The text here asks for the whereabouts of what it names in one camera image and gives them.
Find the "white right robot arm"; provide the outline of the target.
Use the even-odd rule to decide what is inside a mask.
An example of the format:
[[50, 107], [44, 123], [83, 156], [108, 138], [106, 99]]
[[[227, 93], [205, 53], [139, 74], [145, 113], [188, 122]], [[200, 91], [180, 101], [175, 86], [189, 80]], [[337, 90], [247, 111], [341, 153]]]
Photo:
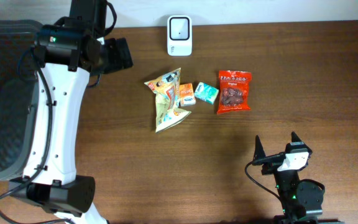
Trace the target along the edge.
[[259, 164], [262, 175], [273, 175], [282, 215], [273, 224], [335, 224], [338, 219], [320, 220], [323, 214], [325, 186], [311, 179], [300, 179], [299, 171], [308, 166], [313, 151], [294, 132], [283, 152], [264, 156]]

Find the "red snack bag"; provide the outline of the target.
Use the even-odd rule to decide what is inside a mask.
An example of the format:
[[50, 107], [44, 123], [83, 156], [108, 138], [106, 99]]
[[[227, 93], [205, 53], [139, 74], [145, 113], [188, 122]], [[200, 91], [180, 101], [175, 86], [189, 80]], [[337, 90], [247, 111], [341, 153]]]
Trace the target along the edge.
[[220, 96], [217, 114], [250, 110], [247, 100], [251, 81], [252, 74], [250, 72], [220, 70]]

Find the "white barcode scanner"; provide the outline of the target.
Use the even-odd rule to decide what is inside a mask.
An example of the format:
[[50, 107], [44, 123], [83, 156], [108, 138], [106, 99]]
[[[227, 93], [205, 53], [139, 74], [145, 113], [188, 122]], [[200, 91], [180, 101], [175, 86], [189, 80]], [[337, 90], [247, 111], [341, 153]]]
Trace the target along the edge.
[[175, 15], [167, 19], [167, 53], [172, 57], [192, 54], [193, 33], [190, 16]]

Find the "yellow snack bag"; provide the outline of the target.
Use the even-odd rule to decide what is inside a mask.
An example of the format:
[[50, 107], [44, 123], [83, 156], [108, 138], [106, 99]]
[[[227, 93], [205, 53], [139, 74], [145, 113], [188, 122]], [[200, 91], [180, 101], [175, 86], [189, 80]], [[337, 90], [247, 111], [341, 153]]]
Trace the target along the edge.
[[191, 111], [179, 108], [180, 78], [181, 68], [178, 68], [144, 83], [155, 94], [156, 133], [179, 124], [191, 114]]

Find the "grey plastic basket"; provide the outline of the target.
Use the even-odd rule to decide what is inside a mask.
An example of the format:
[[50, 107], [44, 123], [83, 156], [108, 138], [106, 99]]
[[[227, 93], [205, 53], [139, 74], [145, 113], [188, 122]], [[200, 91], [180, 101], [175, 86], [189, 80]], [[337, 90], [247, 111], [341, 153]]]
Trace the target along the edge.
[[41, 23], [0, 21], [0, 181], [22, 175], [30, 155], [39, 101], [30, 55]]

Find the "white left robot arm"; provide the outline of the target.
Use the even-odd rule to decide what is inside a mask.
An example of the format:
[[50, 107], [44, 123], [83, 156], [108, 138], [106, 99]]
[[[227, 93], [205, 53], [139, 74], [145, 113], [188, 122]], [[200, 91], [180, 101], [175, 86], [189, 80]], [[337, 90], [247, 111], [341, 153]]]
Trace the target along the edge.
[[70, 14], [35, 35], [35, 118], [20, 177], [0, 199], [13, 197], [55, 215], [55, 222], [104, 223], [94, 205], [95, 180], [76, 173], [81, 102], [91, 76], [132, 67], [125, 39], [109, 39], [107, 1], [73, 1]]

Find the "teal tissue pack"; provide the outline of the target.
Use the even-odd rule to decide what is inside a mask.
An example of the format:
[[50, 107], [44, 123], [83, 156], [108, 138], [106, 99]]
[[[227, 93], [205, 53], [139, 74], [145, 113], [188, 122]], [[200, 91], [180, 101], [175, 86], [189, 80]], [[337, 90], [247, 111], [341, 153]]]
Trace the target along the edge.
[[195, 90], [195, 97], [213, 105], [218, 96], [218, 93], [219, 90], [217, 88], [206, 83], [199, 82]]

